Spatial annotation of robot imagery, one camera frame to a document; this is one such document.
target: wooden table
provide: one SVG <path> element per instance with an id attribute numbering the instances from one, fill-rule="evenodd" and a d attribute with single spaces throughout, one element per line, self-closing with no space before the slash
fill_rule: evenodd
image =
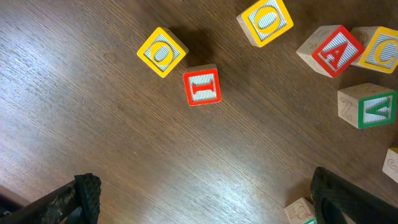
<path id="1" fill-rule="evenodd" d="M 285 0 L 294 27 L 263 48 L 248 0 L 1 0 L 0 184 L 33 201 L 92 172 L 99 223 L 287 223 L 326 167 L 398 206 L 382 173 L 397 123 L 358 130 L 337 90 L 392 75 L 315 73 L 295 53 L 323 25 L 398 29 L 398 2 Z M 136 55 L 157 28 L 190 50 L 165 78 Z M 189 107 L 182 73 L 216 63 L 223 101 Z"/>

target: yellow block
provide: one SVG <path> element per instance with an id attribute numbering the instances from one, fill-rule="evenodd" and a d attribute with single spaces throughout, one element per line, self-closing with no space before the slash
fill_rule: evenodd
<path id="1" fill-rule="evenodd" d="M 252 45 L 258 47 L 265 46 L 293 27 L 293 20 L 282 0 L 260 0 L 237 19 Z"/>
<path id="2" fill-rule="evenodd" d="M 379 72 L 392 73 L 398 65 L 397 55 L 398 31 L 379 27 L 366 46 L 358 65 Z"/>
<path id="3" fill-rule="evenodd" d="M 157 28 L 138 50 L 137 55 L 164 78 L 186 56 L 188 48 L 167 28 Z"/>

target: red letter a block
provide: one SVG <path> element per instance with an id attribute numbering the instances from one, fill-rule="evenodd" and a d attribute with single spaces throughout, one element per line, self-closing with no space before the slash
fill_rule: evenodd
<path id="1" fill-rule="evenodd" d="M 221 101 L 220 84 L 215 64 L 188 68 L 183 78 L 190 106 Z"/>
<path id="2" fill-rule="evenodd" d="M 364 52 L 364 47 L 341 25 L 321 26 L 297 50 L 316 72 L 336 78 Z"/>

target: wooden block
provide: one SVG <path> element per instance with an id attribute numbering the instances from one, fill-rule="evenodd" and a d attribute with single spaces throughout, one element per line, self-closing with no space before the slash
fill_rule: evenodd
<path id="1" fill-rule="evenodd" d="M 316 224 L 315 209 L 305 198 L 300 198 L 285 208 L 290 224 Z"/>
<path id="2" fill-rule="evenodd" d="M 260 0 L 236 18 L 250 43 L 263 47 L 293 27 L 282 0 Z"/>
<path id="3" fill-rule="evenodd" d="M 392 73 L 398 65 L 398 31 L 385 27 L 357 27 L 351 34 L 365 47 L 353 65 Z"/>
<path id="4" fill-rule="evenodd" d="M 137 55 L 164 78 L 188 52 L 188 48 L 168 28 L 159 27 L 145 41 Z"/>
<path id="5" fill-rule="evenodd" d="M 339 90 L 338 116 L 353 126 L 391 124 L 396 117 L 397 92 L 372 83 Z"/>
<path id="6" fill-rule="evenodd" d="M 383 172 L 398 183 L 398 147 L 388 149 Z"/>
<path id="7" fill-rule="evenodd" d="M 215 64 L 187 68 L 183 79 L 190 106 L 221 101 L 220 83 Z"/>
<path id="8" fill-rule="evenodd" d="M 364 52 L 364 47 L 344 26 L 321 26 L 296 52 L 314 71 L 336 78 Z"/>

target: alphabet block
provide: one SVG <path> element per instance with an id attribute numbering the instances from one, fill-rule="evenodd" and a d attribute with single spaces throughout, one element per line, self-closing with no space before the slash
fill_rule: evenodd
<path id="1" fill-rule="evenodd" d="M 398 31 L 385 27 L 357 27 L 351 34 L 365 47 L 353 65 L 392 73 L 398 65 Z"/>
<path id="2" fill-rule="evenodd" d="M 290 224 L 317 224 L 315 209 L 305 198 L 300 198 L 285 208 Z"/>
<path id="3" fill-rule="evenodd" d="M 332 78 L 363 52 L 364 47 L 341 25 L 319 27 L 296 51 L 314 71 Z"/>
<path id="4" fill-rule="evenodd" d="M 396 117 L 397 92 L 372 83 L 339 90 L 338 116 L 362 129 L 391 124 Z"/>
<path id="5" fill-rule="evenodd" d="M 137 55 L 164 78 L 189 52 L 168 28 L 157 28 L 138 50 Z"/>
<path id="6" fill-rule="evenodd" d="M 398 183 L 398 147 L 388 149 L 383 172 Z"/>
<path id="7" fill-rule="evenodd" d="M 293 27 L 282 0 L 260 0 L 236 18 L 250 43 L 263 47 Z"/>
<path id="8" fill-rule="evenodd" d="M 221 101 L 220 83 L 215 64 L 187 68 L 183 79 L 190 106 Z"/>

